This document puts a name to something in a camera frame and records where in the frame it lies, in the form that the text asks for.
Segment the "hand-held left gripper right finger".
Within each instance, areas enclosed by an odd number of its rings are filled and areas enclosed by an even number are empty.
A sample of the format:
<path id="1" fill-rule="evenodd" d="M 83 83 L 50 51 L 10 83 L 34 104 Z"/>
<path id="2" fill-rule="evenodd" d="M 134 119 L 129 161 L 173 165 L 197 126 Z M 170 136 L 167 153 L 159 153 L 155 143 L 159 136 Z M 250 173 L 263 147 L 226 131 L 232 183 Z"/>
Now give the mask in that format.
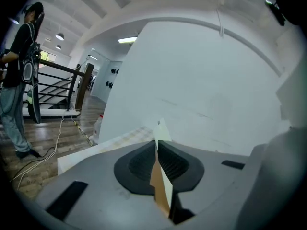
<path id="1" fill-rule="evenodd" d="M 205 168 L 198 158 L 161 140 L 158 141 L 158 161 L 166 179 L 165 193 L 170 204 L 168 218 L 174 224 L 180 224 L 195 214 L 182 206 L 178 194 L 194 190 Z"/>

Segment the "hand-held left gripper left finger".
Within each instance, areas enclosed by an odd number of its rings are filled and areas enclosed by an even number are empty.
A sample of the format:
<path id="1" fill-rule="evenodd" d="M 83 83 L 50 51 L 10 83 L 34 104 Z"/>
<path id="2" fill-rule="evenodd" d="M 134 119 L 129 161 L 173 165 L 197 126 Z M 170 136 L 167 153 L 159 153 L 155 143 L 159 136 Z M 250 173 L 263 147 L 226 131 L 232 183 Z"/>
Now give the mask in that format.
<path id="1" fill-rule="evenodd" d="M 156 145 L 154 141 L 120 157 L 114 165 L 114 176 L 128 191 L 138 195 L 155 194 L 150 185 L 153 166 L 156 162 Z"/>

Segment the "white plastic jug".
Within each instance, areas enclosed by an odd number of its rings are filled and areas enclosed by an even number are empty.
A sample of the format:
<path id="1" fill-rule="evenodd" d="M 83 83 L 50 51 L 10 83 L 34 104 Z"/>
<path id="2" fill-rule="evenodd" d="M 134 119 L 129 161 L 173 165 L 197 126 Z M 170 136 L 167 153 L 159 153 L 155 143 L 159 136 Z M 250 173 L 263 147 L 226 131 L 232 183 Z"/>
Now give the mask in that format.
<path id="1" fill-rule="evenodd" d="M 93 142 L 96 144 L 98 144 L 102 120 L 103 120 L 103 115 L 100 115 L 94 124 Z"/>

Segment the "yellow black floor tape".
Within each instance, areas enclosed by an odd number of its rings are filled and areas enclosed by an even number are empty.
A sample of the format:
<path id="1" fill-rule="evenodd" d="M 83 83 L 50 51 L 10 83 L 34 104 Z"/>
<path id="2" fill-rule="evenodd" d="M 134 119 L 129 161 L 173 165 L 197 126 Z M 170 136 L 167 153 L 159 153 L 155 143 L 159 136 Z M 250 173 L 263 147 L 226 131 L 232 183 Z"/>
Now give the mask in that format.
<path id="1" fill-rule="evenodd" d="M 79 126 L 79 124 L 78 124 L 75 120 L 73 120 L 73 122 L 74 122 L 75 126 L 78 128 L 79 132 L 82 134 L 82 136 L 86 139 L 86 141 L 88 142 L 88 144 L 89 144 L 91 147 L 93 147 L 94 144 L 93 144 L 93 142 L 90 140 L 89 136 L 86 135 L 86 134 L 84 133 L 84 131 L 81 129 L 81 127 Z"/>

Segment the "black stair railing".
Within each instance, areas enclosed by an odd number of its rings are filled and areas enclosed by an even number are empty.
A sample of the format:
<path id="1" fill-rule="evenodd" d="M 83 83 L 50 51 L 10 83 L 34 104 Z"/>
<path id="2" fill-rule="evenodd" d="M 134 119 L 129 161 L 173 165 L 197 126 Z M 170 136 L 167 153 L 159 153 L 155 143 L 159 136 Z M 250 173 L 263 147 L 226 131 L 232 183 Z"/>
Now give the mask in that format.
<path id="1" fill-rule="evenodd" d="M 94 65 L 84 62 L 68 68 L 41 60 L 37 79 L 25 91 L 24 107 L 44 112 L 47 109 L 82 110 L 84 96 Z"/>

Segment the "long ceiling tube light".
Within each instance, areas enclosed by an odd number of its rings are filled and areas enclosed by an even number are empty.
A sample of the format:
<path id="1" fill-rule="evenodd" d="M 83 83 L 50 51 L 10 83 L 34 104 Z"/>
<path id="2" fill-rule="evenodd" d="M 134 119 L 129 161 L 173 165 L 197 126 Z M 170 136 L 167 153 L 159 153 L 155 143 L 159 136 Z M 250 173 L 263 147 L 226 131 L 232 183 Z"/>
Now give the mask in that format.
<path id="1" fill-rule="evenodd" d="M 122 38 L 122 39 L 118 39 L 118 42 L 120 44 L 131 44 L 134 43 L 136 41 L 137 37 L 128 37 L 128 38 Z"/>

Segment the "row of black wall-hung items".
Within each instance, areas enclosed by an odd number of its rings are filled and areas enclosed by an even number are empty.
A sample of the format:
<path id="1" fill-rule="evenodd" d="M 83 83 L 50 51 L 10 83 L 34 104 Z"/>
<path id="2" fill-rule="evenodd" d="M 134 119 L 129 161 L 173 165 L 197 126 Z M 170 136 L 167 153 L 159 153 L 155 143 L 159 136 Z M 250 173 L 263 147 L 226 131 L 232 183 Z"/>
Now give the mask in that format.
<path id="1" fill-rule="evenodd" d="M 119 71 L 119 69 L 115 69 L 115 68 L 110 70 L 111 73 L 108 76 L 107 81 L 106 81 L 106 86 L 109 87 L 110 89 L 112 88 L 112 86 L 114 84 L 114 81 L 115 81 L 115 78 L 118 74 L 118 71 Z"/>

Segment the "white wall pipe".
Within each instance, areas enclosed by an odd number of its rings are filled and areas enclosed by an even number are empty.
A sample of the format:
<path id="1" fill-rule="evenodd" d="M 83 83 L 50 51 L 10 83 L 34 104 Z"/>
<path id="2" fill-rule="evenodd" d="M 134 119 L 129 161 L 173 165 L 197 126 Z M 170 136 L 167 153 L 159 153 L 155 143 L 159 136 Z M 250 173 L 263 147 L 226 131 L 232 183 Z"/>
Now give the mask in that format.
<path id="1" fill-rule="evenodd" d="M 280 60 L 278 59 L 277 50 L 274 48 L 274 45 L 266 41 L 266 39 L 256 31 L 241 23 L 231 22 L 230 24 L 225 24 L 224 21 L 222 21 L 219 24 L 215 24 L 207 21 L 180 17 L 157 17 L 150 18 L 148 21 L 190 23 L 220 31 L 223 35 L 234 38 L 254 51 L 271 67 L 278 77 L 283 74 L 282 66 L 280 64 Z"/>

